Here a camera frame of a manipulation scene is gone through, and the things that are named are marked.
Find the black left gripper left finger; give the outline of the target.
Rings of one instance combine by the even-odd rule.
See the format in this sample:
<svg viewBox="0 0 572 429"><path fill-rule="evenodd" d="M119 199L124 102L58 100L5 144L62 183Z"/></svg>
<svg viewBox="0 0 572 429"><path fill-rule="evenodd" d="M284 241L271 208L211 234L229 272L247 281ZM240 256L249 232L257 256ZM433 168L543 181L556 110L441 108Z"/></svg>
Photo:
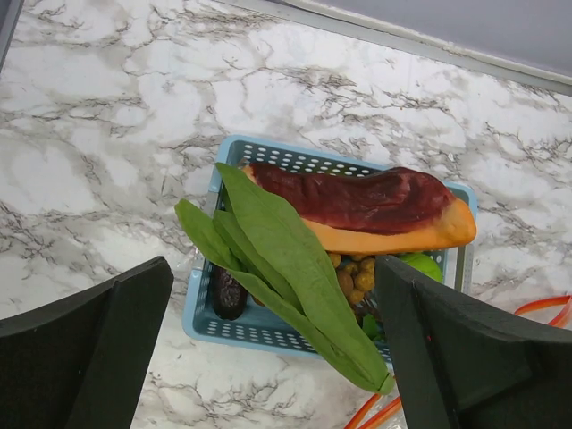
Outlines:
<svg viewBox="0 0 572 429"><path fill-rule="evenodd" d="M172 292L155 257L1 322L3 428L128 428Z"/></svg>

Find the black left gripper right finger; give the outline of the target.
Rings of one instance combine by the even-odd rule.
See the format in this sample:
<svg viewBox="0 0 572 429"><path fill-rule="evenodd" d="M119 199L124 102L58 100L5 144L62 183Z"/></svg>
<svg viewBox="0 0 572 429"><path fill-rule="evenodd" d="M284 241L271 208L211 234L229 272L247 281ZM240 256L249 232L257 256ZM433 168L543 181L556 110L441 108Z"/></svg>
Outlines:
<svg viewBox="0 0 572 429"><path fill-rule="evenodd" d="M375 296L410 428L569 428L571 332L512 315L392 256Z"/></svg>

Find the green leafy vegetable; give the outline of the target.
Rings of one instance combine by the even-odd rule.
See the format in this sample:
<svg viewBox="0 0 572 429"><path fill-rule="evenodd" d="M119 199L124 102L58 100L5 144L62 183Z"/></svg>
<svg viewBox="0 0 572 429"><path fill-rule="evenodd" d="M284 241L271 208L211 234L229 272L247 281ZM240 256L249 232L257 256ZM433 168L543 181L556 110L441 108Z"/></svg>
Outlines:
<svg viewBox="0 0 572 429"><path fill-rule="evenodd" d="M222 163L216 168L229 211L208 215L187 199L174 207L195 247L350 382L381 395L391 392L394 379L359 327L315 234L285 199L257 186L244 171Z"/></svg>

